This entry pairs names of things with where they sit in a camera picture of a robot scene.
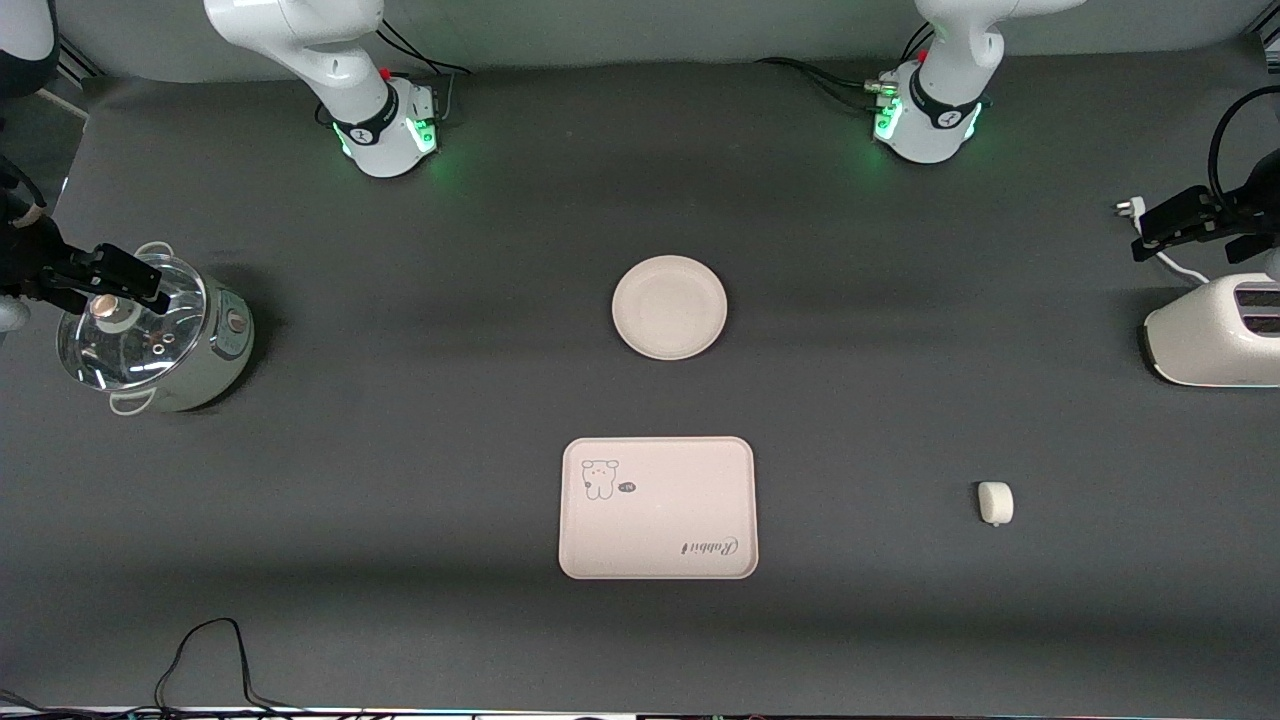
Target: bear drawing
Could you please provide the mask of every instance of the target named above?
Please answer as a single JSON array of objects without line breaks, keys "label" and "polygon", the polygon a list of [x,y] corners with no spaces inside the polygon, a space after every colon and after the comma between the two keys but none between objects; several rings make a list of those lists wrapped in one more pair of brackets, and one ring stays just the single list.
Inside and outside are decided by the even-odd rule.
[{"label": "bear drawing", "polygon": [[582,461],[582,482],[586,483],[588,500],[608,500],[613,497],[613,483],[617,480],[617,460]]}]

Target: gray tabletop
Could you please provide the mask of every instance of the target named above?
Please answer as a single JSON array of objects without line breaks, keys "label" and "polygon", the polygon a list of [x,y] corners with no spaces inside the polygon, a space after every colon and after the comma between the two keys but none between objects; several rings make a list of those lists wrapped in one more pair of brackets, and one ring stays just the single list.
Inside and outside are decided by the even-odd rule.
[{"label": "gray tabletop", "polygon": [[[1135,328],[1188,288],[1108,214],[1203,182],[1265,82],[1248,42],[1011,59],[923,168],[786,68],[484,73],[384,182],[302,83],[111,86],[64,233],[170,241],[246,295],[260,357],[125,420],[54,311],[0,348],[0,684],[142,702],[229,614],[259,689],[312,706],[1280,716],[1280,402],[1151,377]],[[1239,118],[1229,184],[1275,131]],[[667,252],[731,302],[678,364],[608,309]],[[566,578],[564,446],[685,434],[755,448],[756,573]],[[173,702],[237,701],[228,637],[189,662]]]}]

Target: wall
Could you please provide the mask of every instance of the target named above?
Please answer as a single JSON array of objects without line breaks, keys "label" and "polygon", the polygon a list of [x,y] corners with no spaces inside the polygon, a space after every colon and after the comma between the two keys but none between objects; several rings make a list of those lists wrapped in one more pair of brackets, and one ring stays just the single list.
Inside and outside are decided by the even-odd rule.
[{"label": "wall", "polygon": [[[1006,23],[1012,54],[1180,50],[1242,32],[1267,0],[1091,0]],[[65,35],[115,74],[175,82],[287,72],[229,46],[201,0],[58,0]],[[920,18],[909,0],[387,0],[428,55],[484,67],[741,61],[896,55]],[[376,37],[380,64],[403,68]]]}]

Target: black clamp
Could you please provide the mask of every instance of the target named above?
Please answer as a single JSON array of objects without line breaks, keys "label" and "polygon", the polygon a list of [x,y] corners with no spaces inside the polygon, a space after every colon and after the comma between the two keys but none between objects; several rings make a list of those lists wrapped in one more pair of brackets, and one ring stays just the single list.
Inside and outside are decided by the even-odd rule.
[{"label": "black clamp", "polygon": [[980,96],[969,102],[965,102],[964,105],[947,105],[946,102],[941,102],[938,100],[934,100],[933,97],[929,97],[929,94],[924,92],[924,86],[920,85],[919,68],[916,68],[916,70],[911,73],[911,82],[909,83],[909,88],[911,91],[911,100],[915,102],[915,106],[919,108],[920,110],[924,110],[924,114],[929,117],[929,120],[937,129],[954,129],[956,126],[964,122],[964,119],[968,118],[970,113],[977,110],[978,104],[982,102]]},{"label": "black clamp", "polygon": [[376,115],[360,123],[344,123],[334,118],[333,123],[356,145],[367,146],[376,143],[378,138],[383,136],[383,131],[390,127],[398,115],[399,94],[396,92],[394,87],[388,85],[387,102],[383,104],[383,109]]}]

